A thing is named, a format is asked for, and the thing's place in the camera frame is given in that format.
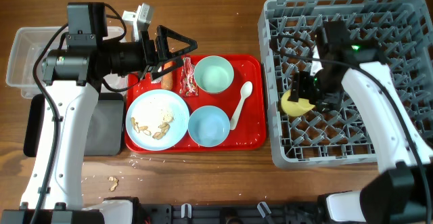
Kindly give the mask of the red snack wrapper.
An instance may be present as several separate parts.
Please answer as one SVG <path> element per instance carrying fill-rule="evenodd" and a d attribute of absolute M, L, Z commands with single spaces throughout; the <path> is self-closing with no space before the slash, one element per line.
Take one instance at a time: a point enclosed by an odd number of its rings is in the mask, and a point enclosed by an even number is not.
<path fill-rule="evenodd" d="M 180 96 L 196 97 L 198 96 L 198 86 L 194 77 L 195 66 L 188 55 L 182 57 L 183 67 L 180 78 Z"/>

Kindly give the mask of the light blue plate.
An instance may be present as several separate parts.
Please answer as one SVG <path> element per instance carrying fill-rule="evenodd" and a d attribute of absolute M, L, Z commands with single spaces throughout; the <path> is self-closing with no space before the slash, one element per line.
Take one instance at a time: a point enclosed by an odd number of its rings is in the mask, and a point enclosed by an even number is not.
<path fill-rule="evenodd" d="M 154 120 L 161 121 L 168 116 L 172 116 L 174 121 L 170 124 L 168 133 L 160 140 L 133 130 L 132 117 L 140 123 L 146 123 Z M 163 89 L 151 90 L 137 97 L 129 106 L 126 114 L 126 130 L 131 141 L 141 149 L 167 150 L 183 139 L 187 132 L 189 117 L 189 108 L 179 95 Z"/>

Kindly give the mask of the orange carrot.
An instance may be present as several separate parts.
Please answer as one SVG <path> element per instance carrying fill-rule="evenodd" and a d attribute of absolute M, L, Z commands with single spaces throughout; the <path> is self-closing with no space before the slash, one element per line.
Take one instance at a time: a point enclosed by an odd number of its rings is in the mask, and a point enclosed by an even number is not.
<path fill-rule="evenodd" d="M 169 61 L 164 65 L 164 70 L 169 69 L 174 65 L 173 61 Z M 162 77 L 161 88 L 165 90 L 171 90 L 173 88 L 173 75 L 171 72 L 168 72 Z"/>

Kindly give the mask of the white plastic spoon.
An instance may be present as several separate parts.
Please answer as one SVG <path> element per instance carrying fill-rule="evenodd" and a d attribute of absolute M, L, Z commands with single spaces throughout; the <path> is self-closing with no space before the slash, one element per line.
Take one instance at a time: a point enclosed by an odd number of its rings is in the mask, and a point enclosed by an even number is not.
<path fill-rule="evenodd" d="M 240 89 L 240 100 L 230 120 L 230 129 L 235 130 L 240 114 L 244 105 L 245 100 L 252 94 L 253 84 L 251 81 L 245 82 Z"/>

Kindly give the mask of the mint green bowl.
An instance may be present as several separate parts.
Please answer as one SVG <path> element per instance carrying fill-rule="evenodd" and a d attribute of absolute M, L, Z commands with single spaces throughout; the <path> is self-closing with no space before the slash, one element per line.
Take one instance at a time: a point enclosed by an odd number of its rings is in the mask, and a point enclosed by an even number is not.
<path fill-rule="evenodd" d="M 224 92 L 234 80 L 234 69 L 231 63 L 217 55 L 202 58 L 195 67 L 194 78 L 197 86 L 210 94 Z"/>

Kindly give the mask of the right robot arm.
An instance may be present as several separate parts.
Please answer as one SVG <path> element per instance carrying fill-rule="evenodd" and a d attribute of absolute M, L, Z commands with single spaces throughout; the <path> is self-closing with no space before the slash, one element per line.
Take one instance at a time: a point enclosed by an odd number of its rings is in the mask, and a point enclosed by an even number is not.
<path fill-rule="evenodd" d="M 294 75 L 280 104 L 290 116 L 332 110 L 344 95 L 355 104 L 380 174 L 357 192 L 324 199 L 334 222 L 432 222 L 432 149 L 399 99 L 386 58 L 374 41 L 353 41 L 341 21 L 326 22 L 307 55 L 312 69 Z"/>

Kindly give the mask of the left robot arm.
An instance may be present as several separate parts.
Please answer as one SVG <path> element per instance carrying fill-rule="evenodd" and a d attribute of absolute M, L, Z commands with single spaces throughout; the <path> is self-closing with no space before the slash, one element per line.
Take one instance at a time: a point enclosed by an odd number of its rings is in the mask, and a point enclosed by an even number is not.
<path fill-rule="evenodd" d="M 119 15 L 107 3 L 69 3 L 67 12 L 67 23 L 53 35 L 59 47 L 46 46 L 32 69 L 45 98 L 35 165 L 19 208 L 4 210 L 1 222 L 149 223 L 136 197 L 107 198 L 83 208 L 80 180 L 91 117 L 108 74 L 157 79 L 182 67 L 182 57 L 198 44 L 165 26 L 151 40 L 148 5 L 121 19 L 133 26 L 131 42 L 109 37 L 107 19 Z"/>

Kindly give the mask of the peanut shells food scraps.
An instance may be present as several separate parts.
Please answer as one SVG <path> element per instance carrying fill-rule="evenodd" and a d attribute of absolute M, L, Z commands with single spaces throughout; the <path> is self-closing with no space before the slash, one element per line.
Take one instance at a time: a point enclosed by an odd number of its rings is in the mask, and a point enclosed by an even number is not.
<path fill-rule="evenodd" d="M 161 121 L 154 120 L 146 123 L 140 123 L 135 117 L 131 118 L 133 130 L 136 133 L 143 133 L 156 140 L 162 139 L 168 133 L 172 121 L 174 121 L 172 116 L 164 117 Z"/>

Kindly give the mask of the light blue bowl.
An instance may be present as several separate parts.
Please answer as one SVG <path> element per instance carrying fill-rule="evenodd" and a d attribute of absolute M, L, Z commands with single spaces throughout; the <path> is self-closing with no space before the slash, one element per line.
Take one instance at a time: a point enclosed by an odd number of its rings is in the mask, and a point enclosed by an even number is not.
<path fill-rule="evenodd" d="M 230 131 L 228 116 L 216 106 L 202 106 L 194 110 L 188 122 L 189 136 L 205 148 L 222 144 Z"/>

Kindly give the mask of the white tissue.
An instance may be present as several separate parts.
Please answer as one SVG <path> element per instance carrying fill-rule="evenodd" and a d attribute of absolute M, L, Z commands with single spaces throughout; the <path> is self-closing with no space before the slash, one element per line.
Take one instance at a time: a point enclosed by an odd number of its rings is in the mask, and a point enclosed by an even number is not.
<path fill-rule="evenodd" d="M 157 79 L 154 79 L 154 80 L 152 80 L 152 81 L 151 81 L 151 84 L 156 84 L 156 83 L 160 83 L 160 82 L 161 82 L 161 80 L 162 80 L 162 77 L 160 77 L 160 78 L 157 78 Z"/>

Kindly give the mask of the yellow plastic cup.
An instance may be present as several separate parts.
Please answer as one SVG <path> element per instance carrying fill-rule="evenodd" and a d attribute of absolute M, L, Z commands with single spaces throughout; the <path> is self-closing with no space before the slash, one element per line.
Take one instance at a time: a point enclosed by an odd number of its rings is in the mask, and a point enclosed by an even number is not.
<path fill-rule="evenodd" d="M 286 91 L 280 100 L 281 109 L 288 115 L 293 117 L 299 117 L 303 114 L 311 111 L 315 105 L 309 103 L 309 100 L 300 98 L 297 102 L 289 100 L 291 92 Z"/>

